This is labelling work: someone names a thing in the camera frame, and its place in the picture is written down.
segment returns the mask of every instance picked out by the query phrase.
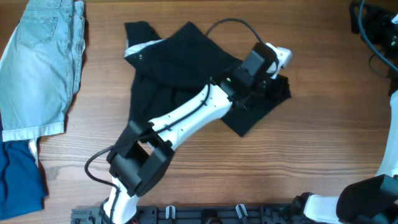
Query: black cloth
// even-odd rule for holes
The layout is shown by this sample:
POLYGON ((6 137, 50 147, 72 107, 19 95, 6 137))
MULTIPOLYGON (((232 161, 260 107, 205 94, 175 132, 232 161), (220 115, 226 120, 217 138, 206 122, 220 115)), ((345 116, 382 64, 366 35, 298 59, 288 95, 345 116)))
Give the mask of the black cloth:
MULTIPOLYGON (((128 47, 159 40, 147 22, 126 23, 128 47)), ((186 23, 174 35, 126 57, 136 68, 131 88, 129 120, 148 122, 181 106, 203 89, 210 77, 217 77, 241 60, 224 52, 193 23, 186 23)), ((267 82, 266 97, 246 103, 246 108, 229 112, 222 120, 240 136, 282 101, 290 98, 286 77, 267 82)))

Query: wooden table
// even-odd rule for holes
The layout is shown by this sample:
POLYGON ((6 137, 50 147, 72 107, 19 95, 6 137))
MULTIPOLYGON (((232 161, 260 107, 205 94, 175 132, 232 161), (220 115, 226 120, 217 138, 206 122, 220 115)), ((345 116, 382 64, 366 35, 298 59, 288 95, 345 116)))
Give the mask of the wooden table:
MULTIPOLYGON (((382 2, 389 8, 393 1, 382 2)), ((4 223, 69 223, 70 210, 99 205, 110 188, 90 180, 85 161, 112 145, 127 123, 134 68, 123 59, 124 23, 149 22, 168 37, 187 21, 207 30, 217 19, 247 20, 266 41, 291 49, 281 74, 293 98, 244 137, 215 121, 176 153, 165 177, 140 205, 234 205, 288 202, 302 192, 339 195, 372 177, 382 160, 390 122, 389 80, 367 65, 370 50, 351 33, 349 1, 88 2, 87 62, 65 134, 42 138, 40 160, 49 197, 45 210, 4 223)), ((24 4, 0 5, 0 49, 24 4)), ((256 43, 241 24, 210 37, 245 58, 256 43)), ((110 179, 100 157, 94 175, 110 179)))

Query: denim shorts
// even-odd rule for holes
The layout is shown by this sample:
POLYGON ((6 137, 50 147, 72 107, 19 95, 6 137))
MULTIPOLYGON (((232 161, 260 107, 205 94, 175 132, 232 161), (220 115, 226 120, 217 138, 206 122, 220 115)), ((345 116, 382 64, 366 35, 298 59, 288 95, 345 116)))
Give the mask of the denim shorts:
POLYGON ((64 132, 80 85, 83 12, 83 1, 29 1, 0 60, 3 141, 64 132))

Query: white trim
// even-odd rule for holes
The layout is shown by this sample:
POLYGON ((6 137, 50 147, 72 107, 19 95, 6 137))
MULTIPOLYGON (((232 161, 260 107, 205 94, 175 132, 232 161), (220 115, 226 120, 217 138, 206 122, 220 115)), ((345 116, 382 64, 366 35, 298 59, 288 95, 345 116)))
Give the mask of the white trim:
POLYGON ((151 40, 151 41, 148 41, 148 42, 145 42, 142 44, 133 45, 124 51, 124 57, 127 57, 132 54, 136 54, 136 53, 140 52, 142 49, 144 49, 150 45, 157 44, 161 41, 163 41, 163 40, 151 40))
POLYGON ((39 167, 39 155, 37 152, 37 139, 29 140, 29 150, 32 153, 33 157, 35 158, 36 166, 39 167))

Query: pocket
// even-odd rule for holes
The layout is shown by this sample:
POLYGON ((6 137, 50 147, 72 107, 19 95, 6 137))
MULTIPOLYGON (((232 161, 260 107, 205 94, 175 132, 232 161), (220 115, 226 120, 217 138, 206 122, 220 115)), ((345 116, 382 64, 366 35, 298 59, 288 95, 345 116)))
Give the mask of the pocket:
POLYGON ((35 47, 48 43, 54 35, 57 17, 33 18, 23 16, 18 25, 18 43, 35 47))

